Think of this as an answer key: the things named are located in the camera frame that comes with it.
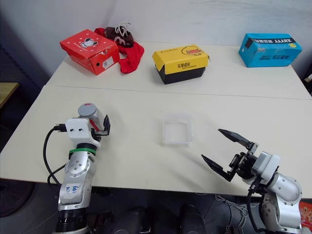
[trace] yellow box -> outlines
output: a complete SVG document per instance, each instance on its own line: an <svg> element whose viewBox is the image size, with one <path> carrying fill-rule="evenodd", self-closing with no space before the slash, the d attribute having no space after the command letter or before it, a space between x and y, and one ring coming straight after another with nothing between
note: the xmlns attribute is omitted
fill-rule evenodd
<svg viewBox="0 0 312 234"><path fill-rule="evenodd" d="M155 51L153 60L165 84L202 76L209 56L196 45Z"/></svg>

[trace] transparent plastic container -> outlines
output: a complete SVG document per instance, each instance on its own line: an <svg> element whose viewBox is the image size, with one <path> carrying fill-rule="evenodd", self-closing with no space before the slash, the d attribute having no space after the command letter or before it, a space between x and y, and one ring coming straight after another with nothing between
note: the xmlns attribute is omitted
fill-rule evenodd
<svg viewBox="0 0 312 234"><path fill-rule="evenodd" d="M189 144L193 140L192 122L187 114L168 115L163 122L163 143L167 145Z"/></svg>

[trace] red cloth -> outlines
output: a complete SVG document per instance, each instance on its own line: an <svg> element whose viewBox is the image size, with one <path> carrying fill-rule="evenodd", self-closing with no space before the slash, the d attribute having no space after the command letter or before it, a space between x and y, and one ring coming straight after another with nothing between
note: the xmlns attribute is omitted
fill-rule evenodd
<svg viewBox="0 0 312 234"><path fill-rule="evenodd" d="M104 28L96 28L94 32L101 36L105 36ZM133 47L130 48L122 45L117 46L120 53L127 55L126 58L119 60L120 71L125 74L135 71L140 63L142 55L144 54L144 48L136 41L134 42Z"/></svg>

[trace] blue box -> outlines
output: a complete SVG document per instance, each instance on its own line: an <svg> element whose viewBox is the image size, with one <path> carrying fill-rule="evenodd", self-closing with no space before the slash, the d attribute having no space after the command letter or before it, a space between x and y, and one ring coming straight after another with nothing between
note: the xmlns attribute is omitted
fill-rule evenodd
<svg viewBox="0 0 312 234"><path fill-rule="evenodd" d="M247 67L284 67L301 51L289 34L247 33L238 53Z"/></svg>

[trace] white table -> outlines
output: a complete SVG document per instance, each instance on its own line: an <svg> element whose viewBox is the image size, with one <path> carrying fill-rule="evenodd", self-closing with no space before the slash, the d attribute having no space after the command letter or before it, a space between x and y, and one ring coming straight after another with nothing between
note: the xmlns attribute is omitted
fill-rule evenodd
<svg viewBox="0 0 312 234"><path fill-rule="evenodd" d="M200 45L211 61L201 78L164 85L155 68L156 50L183 46L172 43L141 43L145 49L138 69L121 74L119 64L95 76L67 57L47 85L153 91L184 94L210 94L248 97L312 99L291 66L247 68L238 46Z"/></svg>
<svg viewBox="0 0 312 234"><path fill-rule="evenodd" d="M204 77L163 85L150 56L170 45L144 46L145 59L129 75L120 75L114 65L96 77L66 58L1 152L0 177L46 182L42 147L47 132L76 117L82 103L93 102L112 124L97 153L95 186L246 195L248 186L238 176L228 183L200 156L228 169L233 156L246 151L217 131L223 128L259 143L258 154L279 154L279 171L300 181L303 197L312 197L307 179L312 101L292 67L247 69L237 47L201 46L212 59ZM221 58L231 72L222 69ZM192 117L194 140L188 146L165 146L162 119L180 113ZM72 148L66 133L53 133L47 147L51 168L64 164ZM57 176L62 181L63 173Z"/></svg>

